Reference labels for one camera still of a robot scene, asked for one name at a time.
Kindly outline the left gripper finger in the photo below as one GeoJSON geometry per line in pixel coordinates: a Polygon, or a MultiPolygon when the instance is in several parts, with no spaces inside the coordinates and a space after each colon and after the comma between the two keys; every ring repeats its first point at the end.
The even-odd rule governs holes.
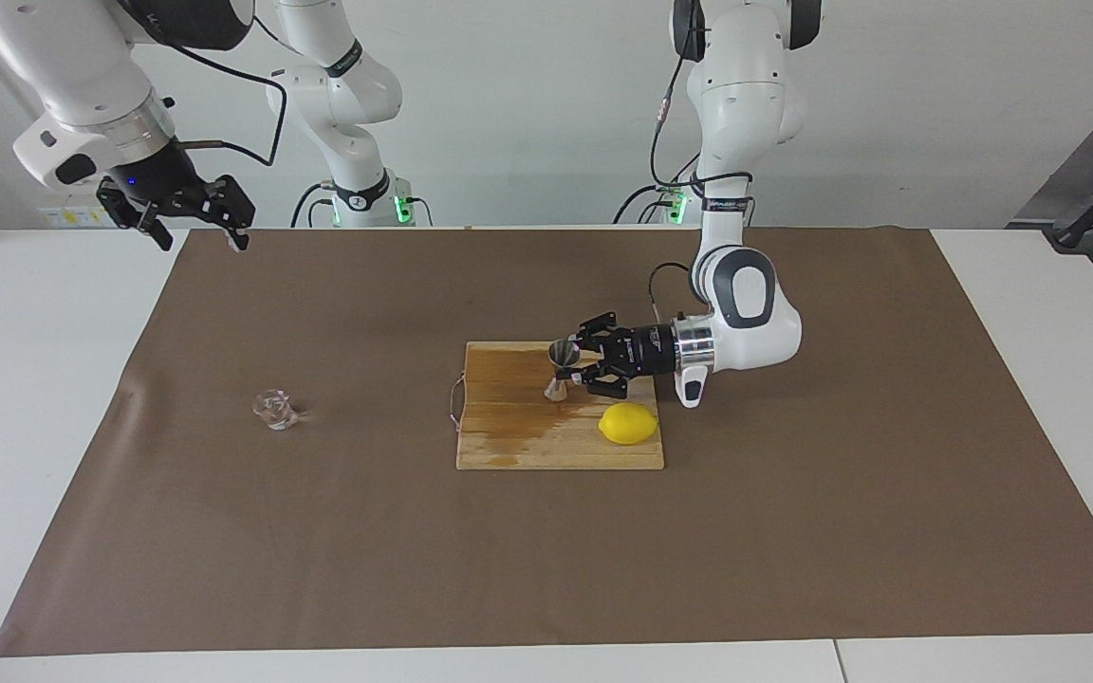
{"type": "Polygon", "coordinates": [[[589,395],[626,399],[632,363],[625,360],[596,360],[585,366],[564,366],[563,378],[583,386],[589,395]]]}
{"type": "Polygon", "coordinates": [[[573,344],[581,350],[602,350],[603,343],[612,335],[618,335],[619,320],[615,311],[591,317],[573,333],[573,344]]]}

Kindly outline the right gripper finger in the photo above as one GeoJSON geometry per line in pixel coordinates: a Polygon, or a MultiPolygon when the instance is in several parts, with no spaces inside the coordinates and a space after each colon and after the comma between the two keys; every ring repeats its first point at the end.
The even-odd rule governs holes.
{"type": "Polygon", "coordinates": [[[233,176],[185,187],[178,195],[178,212],[224,229],[234,250],[248,249],[255,207],[233,176]]]}
{"type": "Polygon", "coordinates": [[[96,198],[118,229],[138,231],[155,242],[163,251],[171,251],[173,237],[157,217],[157,207],[146,203],[140,209],[119,189],[117,182],[99,182],[96,198]]]}

